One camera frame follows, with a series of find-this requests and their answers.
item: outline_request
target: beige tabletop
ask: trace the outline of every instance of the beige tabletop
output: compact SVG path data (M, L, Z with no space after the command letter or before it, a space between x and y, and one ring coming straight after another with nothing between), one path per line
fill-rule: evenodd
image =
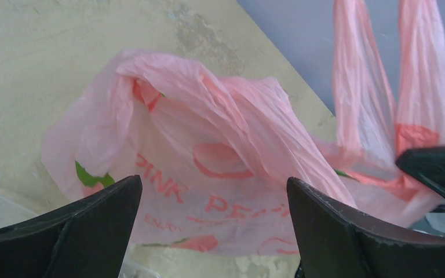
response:
M37 213L67 203L40 163L41 138L125 48L194 58L220 75L275 76L308 131L334 134L330 111L236 0L0 0L0 194ZM293 277L298 262L132 252L161 277Z

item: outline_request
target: pink plastic bag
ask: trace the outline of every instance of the pink plastic bag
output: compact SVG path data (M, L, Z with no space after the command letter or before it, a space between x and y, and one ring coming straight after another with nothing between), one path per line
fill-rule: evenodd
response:
M292 176L354 206L275 79L219 78L163 53L113 58L46 133L42 161L71 200L140 175L141 244L297 254Z
M441 200L395 166L405 149L445 145L445 37L437 3L400 0L397 107L364 0L335 1L334 25L337 143L315 142L333 167L389 192L344 180L359 209L409 226Z

